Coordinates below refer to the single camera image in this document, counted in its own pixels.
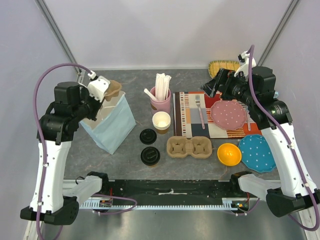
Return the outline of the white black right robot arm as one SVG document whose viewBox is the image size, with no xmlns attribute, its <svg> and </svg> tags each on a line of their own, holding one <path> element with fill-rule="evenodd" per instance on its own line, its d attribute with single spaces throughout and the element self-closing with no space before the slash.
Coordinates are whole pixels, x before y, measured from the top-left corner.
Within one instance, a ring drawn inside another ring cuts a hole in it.
<svg viewBox="0 0 320 240">
<path fill-rule="evenodd" d="M 320 191 L 310 177 L 295 139 L 293 120 L 288 106 L 274 97 L 276 76 L 265 66 L 253 67 L 249 76 L 261 111 L 254 102 L 250 84 L 243 74 L 221 68 L 216 76 L 200 88 L 212 98 L 217 92 L 223 100 L 237 100 L 248 106 L 249 116 L 257 124 L 270 147 L 280 183 L 256 177 L 249 171 L 231 176 L 229 191 L 235 197 L 245 192 L 265 201 L 276 217 L 283 217 L 320 203 Z"/>
</svg>

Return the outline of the pink polka dot plate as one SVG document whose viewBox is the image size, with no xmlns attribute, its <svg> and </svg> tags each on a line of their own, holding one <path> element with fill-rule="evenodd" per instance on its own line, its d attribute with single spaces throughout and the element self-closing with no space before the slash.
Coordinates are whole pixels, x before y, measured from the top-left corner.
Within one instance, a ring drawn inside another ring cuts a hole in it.
<svg viewBox="0 0 320 240">
<path fill-rule="evenodd" d="M 216 101 L 210 109 L 210 116 L 213 123 L 223 130 L 234 131 L 247 122 L 245 109 L 232 100 Z"/>
</svg>

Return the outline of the light blue paper bag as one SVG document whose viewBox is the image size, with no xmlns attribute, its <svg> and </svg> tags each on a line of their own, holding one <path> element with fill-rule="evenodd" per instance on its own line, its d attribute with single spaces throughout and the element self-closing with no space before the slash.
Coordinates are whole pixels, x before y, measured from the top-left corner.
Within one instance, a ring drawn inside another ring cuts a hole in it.
<svg viewBox="0 0 320 240">
<path fill-rule="evenodd" d="M 99 148 L 112 155 L 133 130 L 136 121 L 126 93 L 121 90 L 118 96 L 103 102 L 95 121 L 85 118 L 80 124 Z"/>
</svg>

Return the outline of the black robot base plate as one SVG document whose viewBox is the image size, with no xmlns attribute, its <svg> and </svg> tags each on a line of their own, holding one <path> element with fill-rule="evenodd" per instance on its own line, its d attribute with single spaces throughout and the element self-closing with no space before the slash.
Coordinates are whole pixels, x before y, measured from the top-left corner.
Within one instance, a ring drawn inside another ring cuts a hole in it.
<svg viewBox="0 0 320 240">
<path fill-rule="evenodd" d="M 131 198 L 146 203 L 209 203 L 223 198 L 247 200 L 247 193 L 236 189 L 230 181 L 218 180 L 134 180 L 116 179 L 106 189 L 94 194 Z"/>
</svg>

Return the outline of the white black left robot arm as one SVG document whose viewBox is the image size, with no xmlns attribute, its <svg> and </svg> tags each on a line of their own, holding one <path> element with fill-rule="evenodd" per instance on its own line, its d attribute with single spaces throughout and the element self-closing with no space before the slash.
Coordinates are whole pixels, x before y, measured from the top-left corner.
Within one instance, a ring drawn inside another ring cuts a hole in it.
<svg viewBox="0 0 320 240">
<path fill-rule="evenodd" d="M 66 159 L 74 133 L 83 119 L 95 120 L 110 81 L 99 78 L 88 84 L 61 82 L 54 88 L 54 101 L 40 120 L 39 165 L 34 196 L 20 212 L 21 219 L 40 220 L 55 226 L 71 225 L 80 206 L 92 195 L 110 191 L 108 175 L 91 171 L 70 190 L 63 191 Z"/>
</svg>

